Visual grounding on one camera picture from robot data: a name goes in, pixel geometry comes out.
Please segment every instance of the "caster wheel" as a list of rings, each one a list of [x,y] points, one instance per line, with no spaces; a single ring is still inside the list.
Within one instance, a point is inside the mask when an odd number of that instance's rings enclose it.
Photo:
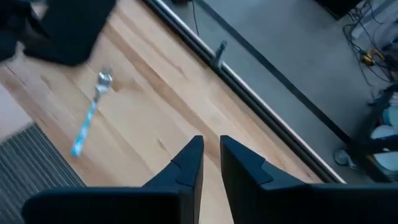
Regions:
[[[333,156],[335,158],[335,162],[340,166],[348,166],[352,163],[351,158],[344,149],[335,150]]]

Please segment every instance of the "gray floor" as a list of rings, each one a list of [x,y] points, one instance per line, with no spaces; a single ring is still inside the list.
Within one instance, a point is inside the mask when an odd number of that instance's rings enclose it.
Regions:
[[[335,21],[312,0],[205,1],[342,130],[350,136],[357,131],[369,113],[367,103],[371,94],[341,31],[349,23],[347,18]],[[192,4],[174,6],[170,0],[165,2],[195,30]],[[391,10],[398,10],[398,5]],[[380,20],[390,15],[391,10],[382,14]],[[344,144],[198,4],[195,11],[200,37],[213,49],[227,40],[223,60],[289,126],[347,182],[369,182],[361,171],[336,165],[333,151]],[[377,38],[382,36],[383,27],[375,25],[367,28],[377,28]],[[358,44],[364,49],[370,46],[365,35],[358,39]],[[378,89],[387,86],[365,72]]]

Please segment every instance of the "gray carpet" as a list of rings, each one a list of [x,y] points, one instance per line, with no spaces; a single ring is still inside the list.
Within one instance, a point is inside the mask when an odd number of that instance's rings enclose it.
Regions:
[[[0,223],[23,223],[24,202],[41,190],[85,184],[33,124],[0,145]]]

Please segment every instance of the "blue fork handle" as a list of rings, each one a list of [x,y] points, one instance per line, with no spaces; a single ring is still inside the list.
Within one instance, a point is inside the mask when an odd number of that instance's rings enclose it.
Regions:
[[[90,128],[91,125],[91,120],[93,119],[95,110],[97,108],[97,102],[92,102],[91,103],[91,107],[88,110],[88,113],[86,115],[86,119],[83,122],[83,125],[80,128],[80,132],[79,135],[76,138],[75,143],[73,144],[72,150],[71,150],[71,154],[73,156],[76,157],[80,157],[81,154],[81,150],[83,149],[83,146],[85,144],[86,138],[87,138],[87,134],[88,134],[88,130]]]

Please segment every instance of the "black plastic edge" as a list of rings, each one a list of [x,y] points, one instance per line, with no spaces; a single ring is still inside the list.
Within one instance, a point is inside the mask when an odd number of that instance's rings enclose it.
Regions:
[[[340,183],[318,159],[277,119],[268,111],[268,109],[259,102],[245,87],[238,82],[232,74],[225,68],[218,69],[212,66],[212,55],[206,52],[200,44],[181,27],[168,12],[165,12],[155,1],[141,0],[144,2],[159,18],[172,29],[192,51],[194,51],[234,92],[242,101],[247,104],[253,112],[265,122],[288,147],[326,183]]]

